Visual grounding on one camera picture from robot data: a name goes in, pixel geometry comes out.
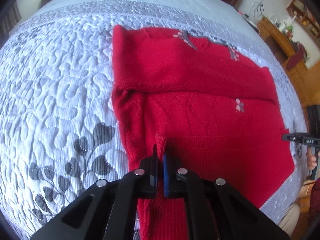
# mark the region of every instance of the metal screw head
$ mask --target metal screw head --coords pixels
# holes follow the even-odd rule
[[[136,169],[134,171],[134,174],[136,174],[137,176],[143,175],[144,174],[144,169]]]
[[[219,186],[223,186],[226,184],[226,181],[224,179],[216,179],[216,184],[219,185]]]
[[[185,168],[180,168],[180,169],[178,169],[178,173],[179,173],[180,175],[185,175],[185,174],[188,173],[188,170],[185,169]]]
[[[107,185],[107,181],[105,180],[105,179],[99,179],[98,181],[97,181],[97,186],[98,187],[104,187],[105,185]]]

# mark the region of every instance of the bed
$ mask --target bed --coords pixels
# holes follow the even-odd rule
[[[270,49],[220,0],[52,0],[0,50],[0,206],[21,239],[97,179],[128,172],[111,103],[112,33],[161,26],[227,44],[267,66],[290,132],[305,132],[297,95]],[[262,206],[278,223],[307,175],[305,152],[290,145],[293,174]],[[136,222],[135,237],[139,238]]]

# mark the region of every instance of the digital display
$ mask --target digital display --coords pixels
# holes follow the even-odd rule
[[[318,140],[314,140],[312,138],[305,138],[304,139],[304,144],[313,144],[313,145],[318,145],[319,141]]]

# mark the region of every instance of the wooden floor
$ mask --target wooden floor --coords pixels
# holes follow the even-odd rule
[[[291,236],[292,240],[299,240],[305,233],[308,227],[308,217],[309,213],[301,213],[299,217],[299,221],[297,223],[297,226]]]
[[[299,198],[297,199],[297,204],[300,206],[300,217],[297,226],[292,234],[292,240],[300,240],[304,235],[308,227],[308,217],[309,217],[309,207],[310,207],[310,196],[311,190],[314,185],[314,181],[307,180],[302,186]]]

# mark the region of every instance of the red sweater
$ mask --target red sweater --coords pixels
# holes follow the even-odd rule
[[[226,179],[257,207],[294,170],[267,68],[178,30],[114,28],[112,100],[129,168],[158,146],[203,179]],[[138,203],[141,239],[186,240],[183,200]]]

